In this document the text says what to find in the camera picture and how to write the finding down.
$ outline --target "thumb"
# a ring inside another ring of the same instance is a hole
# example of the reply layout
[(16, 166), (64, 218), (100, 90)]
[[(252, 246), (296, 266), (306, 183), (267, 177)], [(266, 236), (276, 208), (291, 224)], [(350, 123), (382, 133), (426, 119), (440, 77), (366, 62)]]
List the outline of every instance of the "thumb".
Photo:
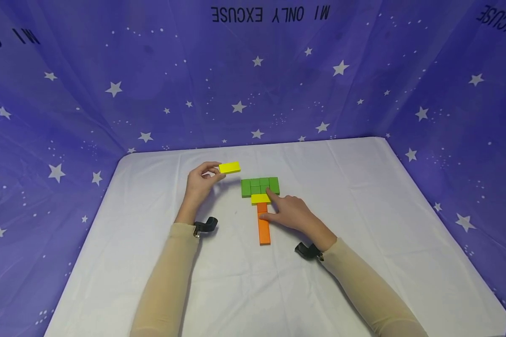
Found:
[(267, 220), (270, 222), (279, 222), (279, 214), (277, 213), (262, 213), (259, 216), (259, 219)]

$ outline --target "star-patterned fabric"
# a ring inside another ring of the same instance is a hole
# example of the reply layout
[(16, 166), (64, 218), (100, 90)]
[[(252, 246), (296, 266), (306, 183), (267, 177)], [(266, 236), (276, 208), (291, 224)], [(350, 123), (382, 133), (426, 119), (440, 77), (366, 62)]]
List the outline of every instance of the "star-patterned fabric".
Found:
[(43, 336), (122, 156), (359, 136), (506, 308), (506, 1), (289, 6), (0, 5), (0, 337)]

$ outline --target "arm sleeve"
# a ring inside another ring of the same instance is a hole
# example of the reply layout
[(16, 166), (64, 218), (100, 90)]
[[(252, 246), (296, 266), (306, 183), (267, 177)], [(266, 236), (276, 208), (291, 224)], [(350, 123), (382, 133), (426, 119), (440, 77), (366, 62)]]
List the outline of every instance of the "arm sleeve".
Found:
[(199, 239), (193, 226), (175, 223), (144, 287), (130, 337), (177, 337)]
[(405, 302), (341, 238), (323, 253), (324, 267), (378, 337), (427, 337)]

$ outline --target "right hand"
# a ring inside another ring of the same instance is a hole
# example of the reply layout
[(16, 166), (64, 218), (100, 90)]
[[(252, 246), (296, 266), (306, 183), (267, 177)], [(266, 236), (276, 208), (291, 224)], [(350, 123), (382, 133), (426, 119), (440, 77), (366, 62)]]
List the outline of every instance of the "right hand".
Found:
[(289, 195), (281, 198), (270, 188), (266, 188), (266, 194), (277, 206), (279, 212), (263, 213), (260, 215), (260, 219), (277, 222), (302, 232), (313, 241), (321, 252), (327, 251), (335, 244), (337, 236), (307, 208), (302, 199)]
[(281, 198), (272, 192), (270, 188), (266, 188), (266, 194), (268, 194), (272, 203), (277, 206), (279, 212), (261, 214), (260, 219), (277, 222), (306, 235), (315, 227), (324, 225), (322, 221), (307, 208), (307, 205), (302, 199), (290, 195)]

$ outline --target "clip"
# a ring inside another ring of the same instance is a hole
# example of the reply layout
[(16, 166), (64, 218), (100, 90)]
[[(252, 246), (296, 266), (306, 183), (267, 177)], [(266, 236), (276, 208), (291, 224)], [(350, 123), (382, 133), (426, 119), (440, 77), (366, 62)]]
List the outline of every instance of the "clip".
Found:
[(195, 235), (196, 238), (199, 238), (200, 237), (199, 232), (207, 233), (214, 231), (214, 229), (217, 226), (217, 219), (215, 219), (214, 217), (209, 217), (206, 223), (195, 221), (193, 226), (195, 226), (195, 231), (193, 231), (193, 235)]
[(322, 252), (319, 251), (317, 246), (315, 246), (314, 244), (311, 244), (311, 246), (307, 248), (307, 246), (304, 245), (303, 242), (300, 242), (296, 246), (294, 251), (300, 254), (300, 256), (306, 260), (311, 260), (316, 257), (320, 261), (324, 261), (324, 258), (322, 257)]

